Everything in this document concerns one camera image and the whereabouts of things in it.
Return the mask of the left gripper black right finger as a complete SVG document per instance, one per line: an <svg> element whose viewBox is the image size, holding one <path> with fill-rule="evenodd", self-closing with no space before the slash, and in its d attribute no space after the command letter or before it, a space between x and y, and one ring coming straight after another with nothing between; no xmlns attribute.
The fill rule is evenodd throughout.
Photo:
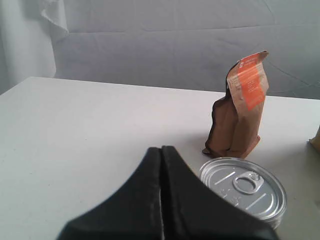
<svg viewBox="0 0 320 240"><path fill-rule="evenodd" d="M193 173L173 146L161 148L166 240L277 240L270 225L232 206Z"/></svg>

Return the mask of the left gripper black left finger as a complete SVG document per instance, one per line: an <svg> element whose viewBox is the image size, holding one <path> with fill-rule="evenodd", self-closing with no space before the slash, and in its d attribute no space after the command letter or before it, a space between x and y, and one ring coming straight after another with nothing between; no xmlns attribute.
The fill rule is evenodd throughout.
<svg viewBox="0 0 320 240"><path fill-rule="evenodd" d="M69 221L61 240L160 240L161 153L147 150L130 178L108 199Z"/></svg>

